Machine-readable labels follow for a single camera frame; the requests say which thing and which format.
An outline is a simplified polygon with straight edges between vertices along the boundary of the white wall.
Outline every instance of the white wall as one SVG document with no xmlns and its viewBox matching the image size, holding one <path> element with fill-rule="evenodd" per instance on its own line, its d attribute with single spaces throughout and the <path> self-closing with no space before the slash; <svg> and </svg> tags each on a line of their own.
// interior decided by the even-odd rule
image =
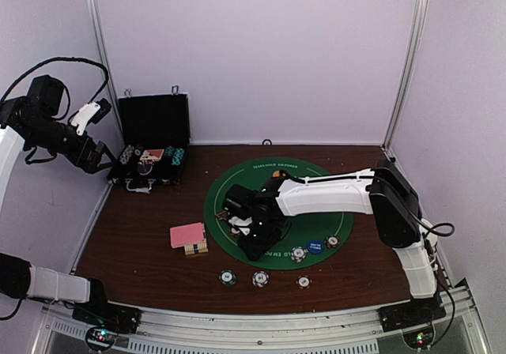
<svg viewBox="0 0 506 354">
<path fill-rule="evenodd" d="M 195 143 L 380 143 L 414 0 L 98 0 L 119 95 L 191 97 Z"/>
<path fill-rule="evenodd" d="M 393 150 L 432 222 L 451 278 L 466 277 L 493 352 L 506 352 L 506 0 L 430 0 Z"/>
<path fill-rule="evenodd" d="M 85 0 L 2 0 L 0 26 L 0 93 L 46 58 L 97 59 Z M 37 74 L 44 73 L 68 85 L 74 110 L 89 100 L 102 81 L 100 70 L 82 64 L 51 64 Z M 13 95 L 26 92 L 29 84 L 30 80 L 24 81 Z M 119 149 L 112 113 L 89 133 Z M 86 175 L 63 157 L 26 166 L 25 155 L 14 167 L 0 214 L 0 251 L 68 272 L 78 240 L 105 190 L 106 173 Z M 0 296 L 0 315 L 9 314 L 14 305 Z M 27 352 L 39 316 L 40 304 L 25 302 L 13 320 L 0 322 L 0 351 Z"/>
</svg>

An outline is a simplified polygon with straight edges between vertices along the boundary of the vertical metal post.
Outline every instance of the vertical metal post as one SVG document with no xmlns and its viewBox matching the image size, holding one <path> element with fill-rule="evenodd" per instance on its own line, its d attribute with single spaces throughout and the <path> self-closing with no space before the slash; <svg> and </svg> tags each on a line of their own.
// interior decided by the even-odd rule
<svg viewBox="0 0 506 354">
<path fill-rule="evenodd" d="M 398 86 L 397 98 L 395 100 L 394 110 L 387 128 L 387 134 L 383 141 L 383 150 L 388 153 L 391 151 L 391 144 L 394 139 L 395 130 L 401 116 L 402 107 L 406 102 L 407 93 L 410 87 L 411 77 L 417 56 L 417 50 L 420 45 L 421 34 L 425 24 L 425 15 L 427 14 L 427 5 L 429 0 L 416 0 L 413 12 L 413 23 L 411 25 L 411 35 L 402 71 L 401 81 Z"/>
<path fill-rule="evenodd" d="M 109 100 L 111 100 L 112 110 L 114 112 L 116 125 L 118 127 L 119 135 L 121 139 L 123 139 L 123 130 L 121 127 L 121 119 L 119 118 L 118 111 L 118 97 L 116 95 L 116 90 L 114 86 L 113 76 L 111 73 L 111 66 L 109 65 L 108 54 L 105 48 L 105 40 L 104 40 L 104 32 L 102 31 L 102 24 L 100 22 L 100 15 L 98 10 L 98 1 L 97 0 L 86 0 L 88 4 L 89 16 L 92 20 L 93 31 L 95 33 L 95 43 L 96 49 L 98 50 L 98 55 L 100 61 L 104 66 L 107 67 L 109 71 L 110 80 L 106 87 L 106 92 L 108 93 Z"/>
</svg>

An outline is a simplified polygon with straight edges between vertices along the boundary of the wood grain surface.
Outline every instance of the wood grain surface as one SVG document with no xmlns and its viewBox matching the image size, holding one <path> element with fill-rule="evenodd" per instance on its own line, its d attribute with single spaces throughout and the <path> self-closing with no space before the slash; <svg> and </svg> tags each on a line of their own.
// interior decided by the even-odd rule
<svg viewBox="0 0 506 354">
<path fill-rule="evenodd" d="M 336 311 L 409 299 L 409 286 L 395 253 L 379 240 L 372 216 L 355 216 L 353 232 L 336 254 L 313 267 L 270 271 L 270 283 L 251 283 L 255 267 L 225 253 L 209 236 L 209 253 L 173 250 L 169 228 L 204 219 L 207 190 L 224 171 L 245 160 L 286 156 L 330 173 L 374 166 L 384 155 L 372 146 L 191 146 L 180 186 L 155 186 L 150 195 L 115 186 L 100 214 L 77 275 L 104 282 L 111 301 L 176 311 L 280 314 Z M 233 270 L 237 284 L 218 280 Z M 307 275 L 312 286 L 300 290 Z"/>
</svg>

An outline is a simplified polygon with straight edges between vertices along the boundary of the green felt mat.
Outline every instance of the green felt mat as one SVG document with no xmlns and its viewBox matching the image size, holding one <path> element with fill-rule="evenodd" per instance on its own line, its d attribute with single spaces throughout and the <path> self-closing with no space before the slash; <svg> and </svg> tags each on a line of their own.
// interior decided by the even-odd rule
<svg viewBox="0 0 506 354">
<path fill-rule="evenodd" d="M 297 217 L 290 217 L 291 228 L 286 237 L 276 243 L 257 262 L 247 259 L 244 252 L 237 246 L 237 239 L 228 233 L 229 227 L 226 222 L 219 221 L 215 215 L 221 212 L 225 193 L 234 183 L 240 184 L 252 190 L 260 187 L 272 176 L 274 171 L 285 169 L 295 176 L 319 176 L 328 175 L 322 168 L 304 160 L 291 158 L 262 158 L 244 162 L 229 169 L 220 176 L 211 186 L 206 197 L 205 222 L 209 233 L 223 250 L 240 261 L 261 269 L 300 269 L 320 263 L 335 254 L 348 239 L 353 227 L 353 215 L 347 213 L 314 213 Z M 319 239 L 322 242 L 329 235 L 335 235 L 341 241 L 337 249 L 325 247 L 322 254 L 307 253 L 301 263 L 295 263 L 290 258 L 294 247 L 302 246 L 306 249 L 308 241 Z"/>
</svg>

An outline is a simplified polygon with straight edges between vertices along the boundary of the pink card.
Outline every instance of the pink card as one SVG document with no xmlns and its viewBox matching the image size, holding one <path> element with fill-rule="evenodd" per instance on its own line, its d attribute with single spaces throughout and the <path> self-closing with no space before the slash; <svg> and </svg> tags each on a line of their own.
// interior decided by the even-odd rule
<svg viewBox="0 0 506 354">
<path fill-rule="evenodd" d="M 193 245 L 204 239 L 204 224 L 202 222 L 171 228 L 171 246 L 173 249 Z"/>
</svg>

